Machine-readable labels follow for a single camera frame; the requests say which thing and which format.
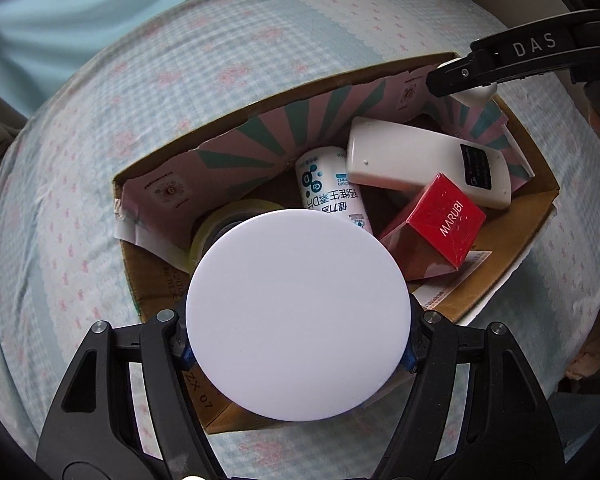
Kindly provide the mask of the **white blue label bottle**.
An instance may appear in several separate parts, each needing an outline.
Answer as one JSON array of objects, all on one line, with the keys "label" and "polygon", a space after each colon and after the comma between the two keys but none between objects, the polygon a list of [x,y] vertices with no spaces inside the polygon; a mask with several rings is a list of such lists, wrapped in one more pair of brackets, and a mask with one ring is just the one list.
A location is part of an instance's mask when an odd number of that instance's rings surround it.
[{"label": "white blue label bottle", "polygon": [[304,208],[334,214],[373,232],[360,188],[349,181],[344,148],[325,146],[306,152],[296,162],[296,175]]}]

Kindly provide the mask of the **cardboard box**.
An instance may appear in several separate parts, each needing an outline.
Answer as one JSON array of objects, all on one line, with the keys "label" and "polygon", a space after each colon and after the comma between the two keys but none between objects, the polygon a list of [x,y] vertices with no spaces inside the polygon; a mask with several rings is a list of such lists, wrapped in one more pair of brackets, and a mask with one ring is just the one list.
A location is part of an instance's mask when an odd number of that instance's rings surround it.
[{"label": "cardboard box", "polygon": [[430,90],[440,65],[305,84],[117,175],[132,296],[147,322],[178,310],[205,430],[364,404],[403,368],[417,293],[477,263],[442,302],[457,321],[544,224],[559,188],[528,132],[500,98]]}]

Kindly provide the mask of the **blue checkered floral bedsheet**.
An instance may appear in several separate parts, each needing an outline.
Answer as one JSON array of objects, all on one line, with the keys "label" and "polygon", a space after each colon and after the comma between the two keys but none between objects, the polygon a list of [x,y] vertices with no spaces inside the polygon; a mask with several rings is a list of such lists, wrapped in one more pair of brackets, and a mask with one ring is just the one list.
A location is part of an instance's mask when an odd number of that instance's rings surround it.
[{"label": "blue checkered floral bedsheet", "polygon": [[[114,176],[238,107],[340,72],[468,49],[500,32],[471,0],[189,0],[90,58],[0,166],[0,417],[31,457],[61,376],[100,318],[140,320],[114,238]],[[600,141],[552,75],[500,96],[550,165],[557,216],[471,323],[506,323],[553,393],[600,310]],[[366,476],[401,388],[329,422],[211,437],[240,476]]]}]

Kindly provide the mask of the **white earbuds case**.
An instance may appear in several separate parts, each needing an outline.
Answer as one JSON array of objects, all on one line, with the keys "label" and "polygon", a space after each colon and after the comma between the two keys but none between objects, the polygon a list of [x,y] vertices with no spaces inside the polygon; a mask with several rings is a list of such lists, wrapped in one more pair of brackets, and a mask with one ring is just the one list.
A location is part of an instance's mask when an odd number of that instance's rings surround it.
[{"label": "white earbuds case", "polygon": [[485,107],[498,92],[497,84],[486,84],[451,94],[451,98],[467,107]]}]

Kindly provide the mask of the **clear tape roll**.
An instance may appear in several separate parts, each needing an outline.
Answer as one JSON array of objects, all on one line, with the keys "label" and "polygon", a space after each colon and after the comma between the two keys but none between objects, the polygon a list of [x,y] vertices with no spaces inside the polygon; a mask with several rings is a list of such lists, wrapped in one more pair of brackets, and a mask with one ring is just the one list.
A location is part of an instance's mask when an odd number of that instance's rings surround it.
[{"label": "clear tape roll", "polygon": [[282,206],[269,200],[236,200],[213,211],[194,233],[188,257],[189,274],[195,272],[204,254],[235,226],[259,214],[281,209]]}]

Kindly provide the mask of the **white remote control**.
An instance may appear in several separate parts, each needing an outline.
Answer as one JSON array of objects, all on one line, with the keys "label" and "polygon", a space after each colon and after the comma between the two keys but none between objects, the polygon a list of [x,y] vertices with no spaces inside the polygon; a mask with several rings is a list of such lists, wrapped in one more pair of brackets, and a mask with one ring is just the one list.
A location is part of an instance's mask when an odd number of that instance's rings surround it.
[{"label": "white remote control", "polygon": [[352,183],[411,196],[443,174],[478,206],[506,209],[512,202],[512,180],[501,152],[384,120],[352,120],[347,173]]}]

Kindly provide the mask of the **red Marubi box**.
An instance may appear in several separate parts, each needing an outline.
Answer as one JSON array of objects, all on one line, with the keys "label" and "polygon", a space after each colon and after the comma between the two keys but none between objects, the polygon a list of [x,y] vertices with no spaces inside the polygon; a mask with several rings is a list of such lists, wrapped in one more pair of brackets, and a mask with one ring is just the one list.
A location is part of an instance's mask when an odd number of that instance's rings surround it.
[{"label": "red Marubi box", "polygon": [[486,214],[444,174],[437,174],[379,235],[405,281],[460,270]]}]

